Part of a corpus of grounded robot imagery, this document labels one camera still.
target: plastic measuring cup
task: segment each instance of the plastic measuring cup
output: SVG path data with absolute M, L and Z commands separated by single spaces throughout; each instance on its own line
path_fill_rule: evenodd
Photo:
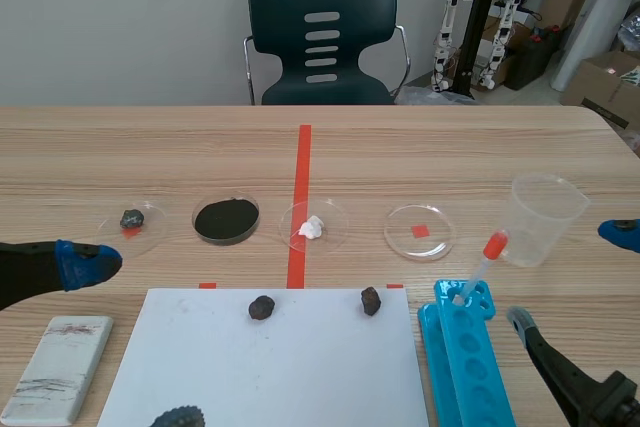
M 589 204 L 582 192 L 556 175 L 516 177 L 500 222 L 500 229 L 509 235 L 502 258 L 521 267 L 542 264 L 564 231 Z

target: white board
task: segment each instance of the white board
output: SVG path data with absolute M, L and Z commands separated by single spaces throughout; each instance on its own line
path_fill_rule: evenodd
M 368 317 L 352 289 L 150 290 L 98 427 L 184 405 L 207 426 L 427 427 L 406 292 L 379 294 Z

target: brown rock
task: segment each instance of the brown rock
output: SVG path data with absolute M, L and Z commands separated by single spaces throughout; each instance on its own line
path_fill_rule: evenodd
M 254 320 L 264 320 L 271 317 L 276 303 L 266 295 L 261 295 L 249 305 L 249 315 Z
M 364 313 L 367 315 L 374 315 L 380 306 L 382 301 L 376 289 L 373 287 L 367 287 L 362 291 L 362 306 L 364 307 Z

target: black pole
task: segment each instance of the black pole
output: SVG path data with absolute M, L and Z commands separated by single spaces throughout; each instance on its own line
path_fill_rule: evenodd
M 464 41 L 460 47 L 460 58 L 458 68 L 453 78 L 451 91 L 456 94 L 471 97 L 471 76 L 473 65 L 478 55 L 478 47 L 482 40 L 482 31 L 489 15 L 489 9 L 493 0 L 474 0 L 471 6 L 471 14 L 467 22 L 467 30 L 464 33 Z

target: chair backrest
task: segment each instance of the chair backrest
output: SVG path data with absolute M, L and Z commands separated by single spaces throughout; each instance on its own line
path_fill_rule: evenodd
M 283 77 L 345 70 L 364 75 L 358 69 L 360 52 L 391 38 L 396 10 L 397 0 L 249 0 L 255 48 L 280 57 Z M 336 61 L 305 66 L 327 58 Z

